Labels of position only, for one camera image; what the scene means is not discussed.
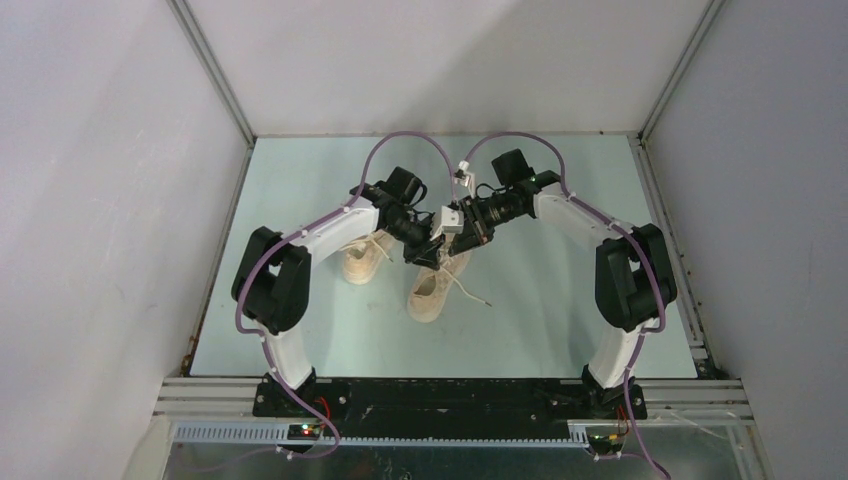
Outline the beige sneaker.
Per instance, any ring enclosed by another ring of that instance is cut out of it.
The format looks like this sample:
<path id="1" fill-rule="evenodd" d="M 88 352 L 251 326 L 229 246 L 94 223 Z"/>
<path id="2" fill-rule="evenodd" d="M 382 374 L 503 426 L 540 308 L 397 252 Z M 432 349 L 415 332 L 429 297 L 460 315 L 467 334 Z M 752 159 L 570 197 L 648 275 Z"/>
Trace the beige sneaker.
<path id="1" fill-rule="evenodd" d="M 392 261 L 390 251 L 395 243 L 396 239 L 389 233 L 378 230 L 344 245 L 340 249 L 344 255 L 343 278 L 353 285 L 370 282 L 383 260 Z"/>
<path id="2" fill-rule="evenodd" d="M 440 260 L 436 270 L 421 267 L 407 299 L 407 313 L 419 323 L 431 323 L 442 313 L 448 295 L 456 287 L 467 298 L 491 307 L 484 298 L 471 293 L 460 281 L 472 253 L 447 255 Z"/>

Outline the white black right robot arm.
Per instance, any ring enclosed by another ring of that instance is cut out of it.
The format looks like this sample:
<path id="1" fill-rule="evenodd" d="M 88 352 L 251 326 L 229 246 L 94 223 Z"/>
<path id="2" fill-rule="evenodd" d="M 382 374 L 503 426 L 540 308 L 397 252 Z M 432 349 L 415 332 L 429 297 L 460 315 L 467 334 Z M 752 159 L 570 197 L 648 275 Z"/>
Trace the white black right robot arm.
<path id="1" fill-rule="evenodd" d="M 594 299 L 607 325 L 585 367 L 590 384 L 581 402 L 591 416 L 606 418 L 622 403 L 618 387 L 628 386 L 645 337 L 665 329 L 666 309 L 677 298 L 664 234 L 652 223 L 635 226 L 580 199 L 563 172 L 535 172 L 518 149 L 495 158 L 492 167 L 499 188 L 488 196 L 471 191 L 451 204 L 463 224 L 449 251 L 484 246 L 498 226 L 530 216 L 593 252 Z"/>

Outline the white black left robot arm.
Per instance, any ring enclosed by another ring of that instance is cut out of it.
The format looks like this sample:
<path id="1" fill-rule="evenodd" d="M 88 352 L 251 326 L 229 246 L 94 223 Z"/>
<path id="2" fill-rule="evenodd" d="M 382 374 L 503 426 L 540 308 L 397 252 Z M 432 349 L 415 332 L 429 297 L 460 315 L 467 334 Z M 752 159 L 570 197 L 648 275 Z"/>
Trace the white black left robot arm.
<path id="1" fill-rule="evenodd" d="M 233 281 L 231 295 L 238 319 L 255 322 L 268 355 L 269 370 L 281 384 L 278 404 L 292 416 L 304 416 L 316 403 L 306 381 L 313 373 L 299 322 L 310 297 L 314 266 L 347 244 L 384 231 L 403 244 L 405 262 L 436 269 L 443 236 L 433 235 L 433 217 L 420 217 L 416 205 L 426 197 L 420 178 L 401 167 L 375 184 L 363 183 L 338 209 L 288 236 L 267 227 L 256 229 Z"/>

